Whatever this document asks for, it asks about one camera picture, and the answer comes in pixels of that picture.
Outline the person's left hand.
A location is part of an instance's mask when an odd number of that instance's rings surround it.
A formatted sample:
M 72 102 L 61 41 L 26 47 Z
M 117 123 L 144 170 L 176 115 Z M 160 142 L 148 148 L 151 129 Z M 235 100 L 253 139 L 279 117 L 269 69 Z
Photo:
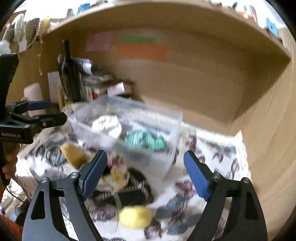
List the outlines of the person's left hand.
M 6 164 L 2 168 L 2 171 L 7 179 L 14 178 L 16 173 L 16 163 L 18 161 L 17 155 L 20 151 L 20 145 L 18 143 L 3 142 L 3 151 Z

